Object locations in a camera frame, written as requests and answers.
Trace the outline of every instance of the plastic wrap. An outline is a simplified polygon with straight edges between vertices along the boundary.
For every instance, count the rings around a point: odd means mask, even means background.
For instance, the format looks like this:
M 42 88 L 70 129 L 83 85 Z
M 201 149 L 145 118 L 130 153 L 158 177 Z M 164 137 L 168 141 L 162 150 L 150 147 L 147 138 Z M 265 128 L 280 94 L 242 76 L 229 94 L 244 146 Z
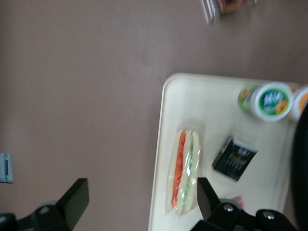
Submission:
M 176 134 L 167 178 L 166 209 L 177 215 L 189 212 L 196 197 L 200 157 L 199 135 L 193 130 Z

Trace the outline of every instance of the black package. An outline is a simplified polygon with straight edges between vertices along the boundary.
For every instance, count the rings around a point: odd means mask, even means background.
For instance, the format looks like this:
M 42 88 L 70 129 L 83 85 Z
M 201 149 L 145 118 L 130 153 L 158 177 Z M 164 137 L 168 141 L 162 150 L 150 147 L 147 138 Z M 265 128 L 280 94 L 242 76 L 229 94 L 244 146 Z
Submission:
M 238 181 L 257 150 L 229 136 L 213 162 L 213 168 Z

